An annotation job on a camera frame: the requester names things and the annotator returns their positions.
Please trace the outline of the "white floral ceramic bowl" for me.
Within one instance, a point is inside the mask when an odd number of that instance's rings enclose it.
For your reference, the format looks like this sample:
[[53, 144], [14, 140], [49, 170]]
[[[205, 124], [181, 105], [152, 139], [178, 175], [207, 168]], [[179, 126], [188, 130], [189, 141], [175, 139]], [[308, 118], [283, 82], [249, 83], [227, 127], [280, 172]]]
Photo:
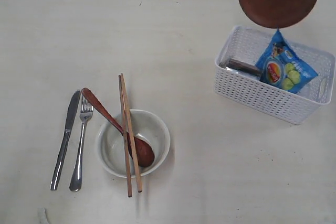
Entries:
[[[147, 142], [154, 152], [153, 164], [140, 168], [141, 176], [146, 176], [165, 161], [171, 143], [169, 130], [161, 118], [145, 110], [132, 109], [131, 121], [134, 136]], [[96, 152], [104, 170], [117, 177], [126, 177], [123, 136], [108, 121], [96, 137]]]

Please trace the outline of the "white perforated plastic basket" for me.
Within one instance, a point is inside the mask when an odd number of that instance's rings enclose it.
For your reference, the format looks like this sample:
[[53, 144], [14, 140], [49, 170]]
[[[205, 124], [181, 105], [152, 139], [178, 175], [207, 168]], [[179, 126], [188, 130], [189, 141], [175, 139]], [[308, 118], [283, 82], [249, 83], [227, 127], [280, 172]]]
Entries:
[[228, 59], [254, 65], [271, 38], [271, 33], [235, 26], [215, 59], [214, 90], [233, 101], [298, 125], [320, 106], [331, 101], [335, 76], [333, 54], [291, 40], [287, 42], [298, 57], [318, 73], [296, 94], [220, 66]]

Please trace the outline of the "dark wooden chopstick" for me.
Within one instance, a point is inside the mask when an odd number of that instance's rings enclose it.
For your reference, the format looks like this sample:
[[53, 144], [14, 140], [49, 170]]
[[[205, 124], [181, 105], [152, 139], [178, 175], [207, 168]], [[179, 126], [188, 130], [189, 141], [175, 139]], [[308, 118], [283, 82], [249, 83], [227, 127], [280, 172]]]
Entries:
[[132, 183], [131, 183], [131, 171], [130, 171], [130, 161], [129, 161], [129, 147], [128, 147], [128, 137], [127, 137], [127, 128], [126, 128], [126, 118], [125, 118], [125, 107], [123, 99], [123, 91], [121, 84], [121, 76], [119, 78], [119, 94], [120, 94], [120, 105], [121, 105], [121, 117], [122, 117], [122, 134], [123, 134], [123, 145], [124, 145], [124, 157], [125, 157], [125, 170], [127, 177], [127, 189], [128, 197], [132, 197]]

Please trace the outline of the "blue chips bag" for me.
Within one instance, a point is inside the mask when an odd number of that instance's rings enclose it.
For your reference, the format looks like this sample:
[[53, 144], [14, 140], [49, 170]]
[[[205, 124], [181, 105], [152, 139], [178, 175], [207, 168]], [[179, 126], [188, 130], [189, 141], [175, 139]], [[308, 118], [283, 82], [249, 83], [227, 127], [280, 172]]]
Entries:
[[280, 30], [275, 32], [255, 66], [261, 70], [261, 82], [294, 94], [318, 76], [309, 64], [297, 56]]

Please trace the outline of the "silver metal fork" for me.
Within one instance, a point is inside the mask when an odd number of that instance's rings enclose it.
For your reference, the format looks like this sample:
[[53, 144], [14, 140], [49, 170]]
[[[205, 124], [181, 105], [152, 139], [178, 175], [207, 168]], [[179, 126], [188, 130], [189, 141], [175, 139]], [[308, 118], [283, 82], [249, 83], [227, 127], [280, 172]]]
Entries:
[[84, 141], [85, 141], [87, 123], [92, 118], [92, 116], [93, 116], [93, 106], [87, 101], [87, 99], [84, 96], [82, 96], [81, 109], [79, 113], [79, 118], [81, 120], [81, 133], [80, 133], [76, 162], [69, 185], [70, 191], [79, 191], [82, 187]]

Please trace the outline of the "shiny steel cup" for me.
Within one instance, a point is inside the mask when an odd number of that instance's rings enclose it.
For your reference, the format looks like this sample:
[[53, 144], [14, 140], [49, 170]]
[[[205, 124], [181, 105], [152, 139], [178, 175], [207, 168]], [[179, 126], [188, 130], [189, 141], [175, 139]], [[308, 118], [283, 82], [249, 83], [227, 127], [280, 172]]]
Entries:
[[233, 58], [229, 58], [224, 62], [221, 62], [219, 66], [242, 75], [253, 76], [257, 79], [260, 79], [262, 74], [262, 71], [258, 67]]

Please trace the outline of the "light wooden chopstick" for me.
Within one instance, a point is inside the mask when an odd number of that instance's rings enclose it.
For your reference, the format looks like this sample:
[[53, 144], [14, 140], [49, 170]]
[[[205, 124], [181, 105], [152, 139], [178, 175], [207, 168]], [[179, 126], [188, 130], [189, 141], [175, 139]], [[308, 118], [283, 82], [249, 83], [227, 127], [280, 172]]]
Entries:
[[135, 139], [134, 139], [134, 134], [133, 134], [133, 128], [132, 128], [132, 122], [131, 122], [131, 113], [130, 113], [130, 106], [128, 102], [128, 96], [127, 96], [127, 91], [125, 87], [125, 81], [124, 81], [124, 76], [123, 73], [120, 74], [120, 82], [121, 82], [121, 89], [122, 89], [122, 97], [123, 97], [123, 102], [124, 102], [124, 114], [125, 118], [127, 120], [127, 127], [129, 130], [129, 140], [130, 140], [130, 145], [132, 149], [132, 158], [133, 158], [133, 166], [134, 166], [134, 171], [135, 171], [135, 178], [136, 178], [136, 184], [137, 184], [137, 189], [138, 192], [142, 192], [142, 180], [141, 180], [141, 173], [139, 169], [139, 162], [138, 162], [138, 156], [137, 156], [137, 149], [135, 145]]

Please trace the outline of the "red-brown wooden spoon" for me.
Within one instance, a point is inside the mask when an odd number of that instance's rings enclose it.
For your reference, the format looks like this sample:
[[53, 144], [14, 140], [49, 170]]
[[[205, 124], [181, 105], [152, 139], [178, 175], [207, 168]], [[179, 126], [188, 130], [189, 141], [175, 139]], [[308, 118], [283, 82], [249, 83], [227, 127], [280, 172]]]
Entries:
[[[116, 121], [114, 117], [105, 109], [97, 97], [88, 88], [81, 90], [82, 95], [86, 100], [110, 122], [123, 135], [123, 127]], [[134, 137], [135, 148], [138, 156], [138, 165], [141, 167], [149, 167], [154, 163], [154, 151], [152, 147], [138, 137]]]

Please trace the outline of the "silver table knife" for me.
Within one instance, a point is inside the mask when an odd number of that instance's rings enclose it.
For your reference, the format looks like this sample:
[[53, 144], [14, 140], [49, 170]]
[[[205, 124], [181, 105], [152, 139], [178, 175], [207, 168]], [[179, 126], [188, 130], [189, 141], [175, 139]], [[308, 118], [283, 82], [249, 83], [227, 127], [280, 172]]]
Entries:
[[76, 118], [76, 113], [78, 109], [78, 104], [81, 96], [81, 91], [77, 90], [71, 97], [68, 110], [67, 110], [67, 115], [66, 115], [66, 121], [65, 121], [65, 129], [64, 129], [64, 135], [62, 138], [62, 143], [60, 146], [60, 150], [58, 153], [58, 157], [56, 160], [56, 165], [55, 169], [53, 172], [53, 177], [51, 179], [50, 183], [50, 190], [55, 191], [58, 188], [61, 172], [62, 172], [62, 167], [64, 164], [65, 156], [66, 156], [66, 151], [68, 147], [68, 142], [70, 139], [72, 127]]

